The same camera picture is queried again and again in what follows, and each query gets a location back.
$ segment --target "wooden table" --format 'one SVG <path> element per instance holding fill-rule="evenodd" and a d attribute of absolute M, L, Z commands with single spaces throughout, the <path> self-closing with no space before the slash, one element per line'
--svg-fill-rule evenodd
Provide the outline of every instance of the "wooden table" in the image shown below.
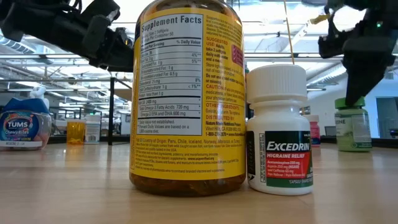
<path fill-rule="evenodd" d="M 398 150 L 313 154 L 313 194 L 172 198 L 134 189 L 128 144 L 0 152 L 0 223 L 398 223 Z"/>

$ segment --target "yellow cup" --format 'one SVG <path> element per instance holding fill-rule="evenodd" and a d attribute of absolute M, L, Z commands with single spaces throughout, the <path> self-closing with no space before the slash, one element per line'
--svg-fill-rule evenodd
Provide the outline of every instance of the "yellow cup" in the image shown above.
<path fill-rule="evenodd" d="M 83 144 L 85 141 L 86 121 L 69 119 L 67 122 L 67 144 Z"/>

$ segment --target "table surface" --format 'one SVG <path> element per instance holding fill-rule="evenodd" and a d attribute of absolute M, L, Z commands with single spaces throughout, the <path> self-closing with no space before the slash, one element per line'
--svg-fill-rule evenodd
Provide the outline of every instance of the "table surface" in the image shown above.
<path fill-rule="evenodd" d="M 314 192 L 256 192 L 245 183 L 202 198 L 149 195 L 128 179 L 129 145 L 49 145 L 0 152 L 0 223 L 397 223 L 398 149 L 313 150 Z"/>

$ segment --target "ceiling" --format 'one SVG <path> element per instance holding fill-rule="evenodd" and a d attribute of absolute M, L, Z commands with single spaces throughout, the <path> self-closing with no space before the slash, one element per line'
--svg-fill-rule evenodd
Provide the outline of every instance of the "ceiling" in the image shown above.
<path fill-rule="evenodd" d="M 126 27 L 127 33 L 130 38 L 133 39 L 137 18 L 152 0 L 115 1 L 121 6 L 121 16 L 111 27 Z M 89 5 L 90 2 L 92 2 L 92 0 L 83 0 L 83 8 Z M 238 16 L 243 22 L 244 51 L 248 69 L 252 70 L 273 63 L 291 63 L 290 59 L 288 59 L 290 53 L 289 32 L 287 30 L 283 1 L 234 0 L 231 2 L 231 0 L 229 0 L 228 3 L 233 3 L 233 9 L 238 13 Z M 345 72 L 341 69 L 340 58 L 320 60 L 319 55 L 317 55 L 318 37 L 319 35 L 325 35 L 327 33 L 328 23 L 325 21 L 317 25 L 311 25 L 308 24 L 308 21 L 320 15 L 322 11 L 323 7 L 313 7 L 302 4 L 300 1 L 287 0 L 287 16 L 290 24 L 293 51 L 295 53 L 311 54 L 309 55 L 310 57 L 297 58 L 296 60 L 297 65 L 306 69 L 309 86 L 316 86 L 317 82 L 320 82 L 319 80 L 324 81 L 322 77 L 332 72 L 335 73 L 334 77 L 344 74 Z M 335 24 L 340 30 L 350 29 L 361 20 L 363 15 L 364 12 L 344 7 L 337 12 Z M 28 49 L 45 49 L 46 52 L 51 53 L 49 56 L 52 54 L 68 54 L 68 52 L 58 47 L 31 36 L 26 36 L 22 44 L 27 46 Z M 117 77 L 125 80 L 128 85 L 131 85 L 131 73 L 110 73 L 99 68 L 91 67 L 85 59 L 77 55 L 52 58 L 52 63 L 46 64 L 40 60 L 21 59 L 21 56 L 25 55 L 4 45 L 0 45 L 0 54 L 1 53 L 16 55 L 15 58 L 2 59 L 0 57 L 0 63 L 3 62 L 3 67 L 4 62 L 6 62 L 7 66 L 13 66 L 14 71 L 20 68 L 25 72 L 31 73 L 31 75 L 26 75 L 26 73 L 21 72 L 22 77 L 31 79 L 44 77 L 53 79 L 107 79 L 110 77 Z M 275 55 L 272 54 L 286 54 L 287 56 L 273 57 Z M 7 75 L 3 73 L 2 77 L 7 78 Z M 58 85 L 57 88 L 71 88 L 67 83 L 62 85 L 65 86 Z M 109 88 L 109 82 L 86 82 L 85 86 L 82 83 L 78 83 L 77 85 L 80 85 L 81 88 Z M 103 100 L 102 98 L 96 97 L 95 93 L 93 93 L 92 99 L 97 99 L 97 101 Z"/>

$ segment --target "barcode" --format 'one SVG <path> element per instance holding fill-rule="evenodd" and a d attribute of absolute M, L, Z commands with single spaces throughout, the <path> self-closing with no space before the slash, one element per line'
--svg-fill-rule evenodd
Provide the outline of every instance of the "barcode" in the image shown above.
<path fill-rule="evenodd" d="M 89 141 L 96 141 L 97 138 L 95 136 L 88 136 Z"/>
<path fill-rule="evenodd" d="M 260 182 L 266 182 L 266 137 L 265 134 L 259 134 L 260 137 Z"/>

